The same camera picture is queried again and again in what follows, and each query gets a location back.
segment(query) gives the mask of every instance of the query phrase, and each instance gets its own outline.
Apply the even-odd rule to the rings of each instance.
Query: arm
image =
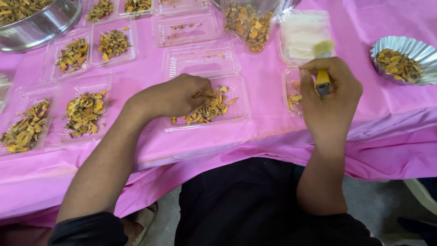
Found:
[[[327,70],[332,79],[331,93],[324,98],[316,93],[311,76],[321,69]],[[298,183],[298,203],[314,215],[344,214],[344,151],[362,85],[343,60],[333,57],[302,66],[301,88],[305,124],[315,148]]]
[[[143,128],[158,117],[190,114],[207,100],[194,96],[209,90],[208,79],[182,74],[132,96],[71,182],[56,223],[103,211],[113,213],[131,174]]]

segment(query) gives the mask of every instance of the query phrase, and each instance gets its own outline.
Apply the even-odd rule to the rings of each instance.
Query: concrete floor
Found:
[[[402,181],[366,182],[346,177],[343,191],[349,214],[363,222],[386,246],[426,246],[424,241],[406,233],[396,224],[400,216],[437,222],[437,217],[415,199]],[[158,201],[158,215],[142,246],[174,245],[174,234],[180,218],[179,192],[180,187]]]

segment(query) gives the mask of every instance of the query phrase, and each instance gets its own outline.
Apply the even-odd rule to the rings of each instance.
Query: pastry brush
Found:
[[[312,46],[314,56],[316,58],[329,58],[332,56],[334,42],[332,40],[325,40]],[[325,96],[329,92],[331,80],[326,70],[319,70],[317,72],[316,90],[321,96]]]

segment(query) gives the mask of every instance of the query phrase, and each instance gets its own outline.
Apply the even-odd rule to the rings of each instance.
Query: foil baking cup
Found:
[[[382,38],[373,46],[371,50],[376,71],[391,82],[403,85],[429,85],[437,84],[437,51],[434,47],[412,38],[389,36]],[[419,62],[422,75],[415,83],[403,79],[395,79],[393,74],[386,74],[385,69],[379,66],[376,61],[376,54],[383,49],[399,51],[408,58]]]

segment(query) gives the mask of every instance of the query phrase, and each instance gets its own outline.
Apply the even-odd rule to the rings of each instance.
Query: table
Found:
[[[435,7],[432,0],[409,0],[402,5],[395,0],[306,0],[298,6],[329,11],[336,53],[364,85],[348,135],[348,175],[367,180],[437,176],[432,165],[437,159],[437,86],[393,84],[375,72],[369,52],[375,40],[389,35],[437,46],[437,27],[432,25]],[[134,62],[87,72],[115,74],[109,125],[131,95],[163,82],[159,72],[163,49],[152,47],[150,19],[136,20],[136,24],[143,45]],[[139,139],[138,164],[118,200],[115,215],[122,217],[148,206],[203,171],[248,157],[266,156],[299,165],[309,160],[311,136],[303,120],[294,118],[283,103],[281,75],[286,66],[279,59],[276,41],[273,38],[257,55],[248,53],[238,42],[236,50],[251,119],[176,132],[165,132],[158,119],[152,121]],[[44,55],[44,49],[21,56],[0,54],[1,61],[7,57],[17,64],[14,88],[38,82]],[[0,64],[0,70],[7,68],[7,63]],[[10,113],[8,107],[5,111],[2,117]],[[199,141],[199,136],[207,141]],[[53,225],[56,206],[94,147],[89,144],[0,159],[0,197],[4,201],[0,223]]]

